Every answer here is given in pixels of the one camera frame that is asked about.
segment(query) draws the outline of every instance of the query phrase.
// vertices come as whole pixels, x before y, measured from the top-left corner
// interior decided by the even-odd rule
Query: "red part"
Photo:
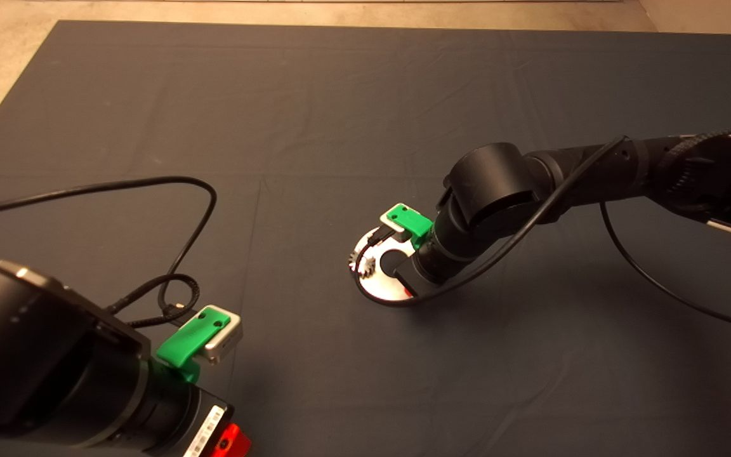
[[[241,433],[241,428],[231,423],[221,432],[211,457],[244,457],[252,445],[249,437]]]

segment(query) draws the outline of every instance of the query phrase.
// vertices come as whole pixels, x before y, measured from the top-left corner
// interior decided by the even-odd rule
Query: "robotic arm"
[[[84,185],[0,202],[0,211],[39,202],[154,185],[207,190],[204,216],[168,270],[101,308],[50,275],[0,259],[0,437],[73,447],[135,449],[156,457],[241,457],[251,442],[231,422],[233,407],[195,382],[199,364],[219,362],[241,338],[240,316],[199,298],[194,278],[175,272],[207,223],[216,192],[188,176]],[[187,304],[164,288],[183,281]],[[162,315],[124,322],[114,315],[162,286]],[[180,328],[151,355],[137,328]]]
[[[583,175],[572,176],[578,171]],[[731,130],[524,156],[510,143],[494,143],[465,154],[444,187],[435,221],[397,205],[383,215],[383,226],[360,240],[349,267],[369,298],[403,306],[438,295],[558,190],[565,193],[549,202],[537,223],[555,222],[572,206],[645,196],[731,232]]]

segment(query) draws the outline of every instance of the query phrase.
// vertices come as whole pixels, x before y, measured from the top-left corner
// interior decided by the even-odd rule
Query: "white disc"
[[[375,230],[377,229],[375,228],[360,238],[360,242],[358,242],[357,246],[354,248],[355,252],[359,252],[360,249],[366,245],[368,237],[371,236]],[[383,254],[391,251],[392,249],[398,249],[408,255],[408,257],[413,255],[415,252],[414,245],[411,244],[410,240],[407,242],[398,242],[392,237],[379,243],[377,246],[368,249],[368,251],[366,251],[363,255],[362,262],[360,262],[360,269],[362,270],[362,266],[366,263],[368,258],[374,258],[374,274],[370,277],[360,278],[360,283],[363,284],[363,289],[368,291],[371,295],[374,295],[374,297],[391,301],[407,300],[408,298],[411,298],[411,295],[408,290],[406,290],[405,286],[403,286],[397,278],[392,278],[389,277],[389,275],[386,275],[385,272],[383,272],[382,267],[379,265],[379,261],[383,257]],[[349,263],[349,268],[354,269],[354,264]]]

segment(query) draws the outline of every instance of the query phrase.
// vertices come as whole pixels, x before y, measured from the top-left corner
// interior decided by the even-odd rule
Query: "gray tablecloth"
[[[345,269],[393,203],[433,216],[478,145],[726,127],[731,36],[61,22],[0,106],[0,199],[162,174],[217,187],[182,271],[244,318],[202,384],[254,455],[728,455],[731,326],[637,277],[595,208],[418,309],[369,303]],[[205,201],[168,186],[2,213],[0,257],[108,304],[164,272]],[[650,271],[731,314],[731,236],[647,200],[612,217]]]

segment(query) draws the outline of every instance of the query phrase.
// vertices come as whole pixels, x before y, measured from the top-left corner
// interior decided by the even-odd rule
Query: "black connector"
[[[379,243],[384,242],[385,240],[388,240],[388,238],[394,236],[396,232],[397,231],[387,225],[380,225],[379,228],[377,228],[374,233],[371,234],[370,237],[368,237],[368,242],[365,244],[365,246],[366,248],[377,246]]]

